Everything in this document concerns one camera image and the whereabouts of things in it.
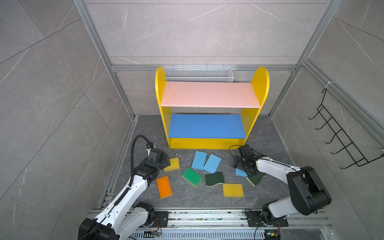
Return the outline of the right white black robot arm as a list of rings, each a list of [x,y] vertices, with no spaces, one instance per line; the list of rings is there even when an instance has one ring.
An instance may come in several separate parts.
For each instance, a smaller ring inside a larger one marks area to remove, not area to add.
[[[234,167],[240,168],[248,177],[266,174],[288,185],[288,197],[263,206],[261,219],[265,225],[271,226],[288,215],[315,214],[331,204],[331,195],[314,168],[300,168],[275,161],[254,151],[249,145],[238,146],[238,152],[240,155],[235,157]]]

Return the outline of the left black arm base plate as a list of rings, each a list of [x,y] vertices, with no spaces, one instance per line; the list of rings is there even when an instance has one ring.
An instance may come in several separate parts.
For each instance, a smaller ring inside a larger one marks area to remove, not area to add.
[[[157,228],[159,226],[159,228],[166,228],[168,226],[169,214],[167,211],[150,212],[143,227]]]

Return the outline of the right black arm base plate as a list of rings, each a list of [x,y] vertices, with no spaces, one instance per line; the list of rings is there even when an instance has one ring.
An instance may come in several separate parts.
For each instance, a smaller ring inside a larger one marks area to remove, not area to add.
[[[245,210],[249,227],[267,226],[267,227],[288,227],[288,221],[286,217],[275,218],[272,215],[264,211],[251,211]]]

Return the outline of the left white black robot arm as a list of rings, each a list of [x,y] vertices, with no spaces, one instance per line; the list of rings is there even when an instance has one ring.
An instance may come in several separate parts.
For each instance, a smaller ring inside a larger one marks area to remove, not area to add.
[[[157,178],[161,169],[170,166],[165,151],[148,149],[146,157],[134,168],[124,188],[94,219],[86,218],[79,227],[79,240],[125,240],[139,227],[151,227],[155,221],[154,206],[135,201]]]

